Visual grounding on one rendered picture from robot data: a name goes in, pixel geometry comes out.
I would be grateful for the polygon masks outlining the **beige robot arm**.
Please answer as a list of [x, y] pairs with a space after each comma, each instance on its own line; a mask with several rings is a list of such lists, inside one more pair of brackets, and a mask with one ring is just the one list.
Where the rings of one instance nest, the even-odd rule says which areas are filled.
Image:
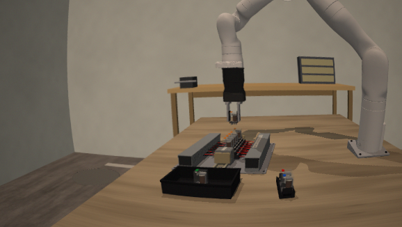
[[[231, 15], [222, 13], [216, 26], [222, 54], [242, 54], [240, 31], [252, 16], [273, 0], [242, 0]], [[382, 150], [389, 61], [386, 53], [363, 31], [338, 0], [307, 0], [326, 24], [341, 36], [362, 59], [362, 104], [357, 148], [364, 152]], [[236, 30], [235, 30], [236, 29]]]

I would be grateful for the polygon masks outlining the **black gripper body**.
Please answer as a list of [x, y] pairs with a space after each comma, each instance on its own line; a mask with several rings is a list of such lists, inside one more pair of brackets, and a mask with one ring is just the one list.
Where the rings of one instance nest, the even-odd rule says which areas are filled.
[[223, 54], [222, 62], [216, 62], [216, 68], [223, 70], [223, 101], [244, 102], [244, 67], [242, 54]]

